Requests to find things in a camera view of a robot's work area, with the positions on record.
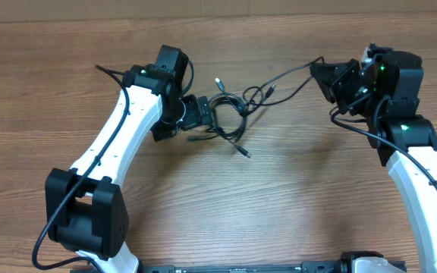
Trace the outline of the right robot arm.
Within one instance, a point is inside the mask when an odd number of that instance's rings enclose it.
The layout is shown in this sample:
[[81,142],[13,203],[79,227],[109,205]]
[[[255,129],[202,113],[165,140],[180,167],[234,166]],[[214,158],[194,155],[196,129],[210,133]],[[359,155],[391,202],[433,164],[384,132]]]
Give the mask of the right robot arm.
[[333,124],[365,136],[401,194],[421,272],[437,272],[437,133],[417,114],[422,58],[370,44],[360,60],[327,64],[310,74],[334,105]]

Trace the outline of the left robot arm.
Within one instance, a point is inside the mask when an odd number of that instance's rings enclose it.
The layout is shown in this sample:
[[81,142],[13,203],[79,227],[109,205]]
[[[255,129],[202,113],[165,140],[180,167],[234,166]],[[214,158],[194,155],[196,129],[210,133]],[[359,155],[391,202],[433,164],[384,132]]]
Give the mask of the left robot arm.
[[188,94],[182,84],[193,64],[180,49],[163,45],[156,61],[125,72],[105,69],[120,87],[117,104],[87,151],[68,170],[54,168],[46,178],[47,223],[32,253],[38,269],[45,238],[74,252],[61,267],[85,261],[94,272],[139,272],[139,259],[125,240],[129,216],[123,197],[128,168],[148,133],[155,141],[181,130],[209,125],[206,97]]

